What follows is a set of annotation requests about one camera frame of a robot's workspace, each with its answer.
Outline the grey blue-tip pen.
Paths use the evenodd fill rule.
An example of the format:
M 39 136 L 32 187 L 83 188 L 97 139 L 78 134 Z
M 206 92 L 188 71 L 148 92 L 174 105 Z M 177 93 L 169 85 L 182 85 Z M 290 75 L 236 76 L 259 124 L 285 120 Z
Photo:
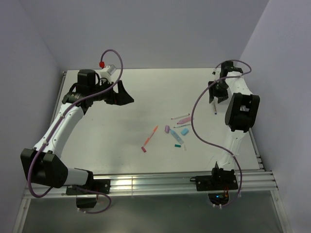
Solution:
M 213 102 L 212 103 L 212 106 L 213 106 L 213 111 L 214 111 L 214 114 L 217 115 L 217 108 L 216 108 L 216 103 Z

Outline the orange pen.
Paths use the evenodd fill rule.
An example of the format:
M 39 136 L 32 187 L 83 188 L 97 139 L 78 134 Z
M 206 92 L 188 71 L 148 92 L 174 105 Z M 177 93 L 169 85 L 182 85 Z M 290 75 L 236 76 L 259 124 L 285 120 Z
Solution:
M 148 142 L 150 141 L 150 139 L 153 137 L 153 135 L 154 135 L 154 133 L 157 131 L 157 129 L 158 129 L 158 126 L 156 126 L 154 129 L 153 129 L 153 131 L 152 131 L 152 133 L 151 133 L 151 135 L 146 139 L 146 141 L 144 142 L 144 147 L 148 144 Z

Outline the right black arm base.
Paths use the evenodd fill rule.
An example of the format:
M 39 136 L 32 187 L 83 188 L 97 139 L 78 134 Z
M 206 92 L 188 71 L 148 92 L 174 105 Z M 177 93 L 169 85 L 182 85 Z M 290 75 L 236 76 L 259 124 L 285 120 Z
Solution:
M 194 176 L 190 178 L 190 182 L 195 182 L 197 191 L 227 191 L 239 188 L 233 169 L 227 171 L 215 167 L 211 175 Z

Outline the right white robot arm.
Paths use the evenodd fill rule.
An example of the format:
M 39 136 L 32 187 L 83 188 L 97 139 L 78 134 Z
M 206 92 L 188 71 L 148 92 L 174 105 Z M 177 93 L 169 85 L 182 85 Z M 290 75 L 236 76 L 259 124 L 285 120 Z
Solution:
M 241 140 L 255 124 L 260 97 L 248 88 L 243 76 L 242 68 L 234 66 L 238 60 L 227 60 L 217 65 L 219 67 L 219 81 L 208 82 L 210 86 L 209 103 L 220 104 L 229 101 L 225 112 L 225 125 L 228 133 L 225 138 L 225 151 L 216 167 L 225 171 L 232 171 L 238 163 L 237 158 Z

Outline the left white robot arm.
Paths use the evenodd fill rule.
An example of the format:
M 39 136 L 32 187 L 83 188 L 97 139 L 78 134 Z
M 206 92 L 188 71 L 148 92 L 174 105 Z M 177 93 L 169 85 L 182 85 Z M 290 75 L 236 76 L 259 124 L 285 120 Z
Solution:
M 78 71 L 76 83 L 63 97 L 58 114 L 45 135 L 31 149 L 24 149 L 21 153 L 28 183 L 52 188 L 77 185 L 84 194 L 94 190 L 93 173 L 85 169 L 68 168 L 61 161 L 61 154 L 73 129 L 94 102 L 104 101 L 119 106 L 134 102 L 122 81 L 116 83 L 118 91 L 114 91 L 115 84 L 111 76 L 115 70 L 113 65 L 108 65 L 99 71 Z

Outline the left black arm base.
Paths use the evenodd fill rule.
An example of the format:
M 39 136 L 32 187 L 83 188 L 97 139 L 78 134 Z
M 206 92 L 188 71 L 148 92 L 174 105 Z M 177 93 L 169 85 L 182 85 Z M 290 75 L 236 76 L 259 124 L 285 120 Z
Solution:
M 89 211 L 97 204 L 99 196 L 104 196 L 108 199 L 108 204 L 105 207 L 107 210 L 112 203 L 111 198 L 109 197 L 111 187 L 110 179 L 95 179 L 92 184 L 86 185 L 73 185 L 66 188 L 67 196 L 81 196 L 81 195 L 96 195 L 94 198 L 76 198 L 76 206 L 80 210 Z

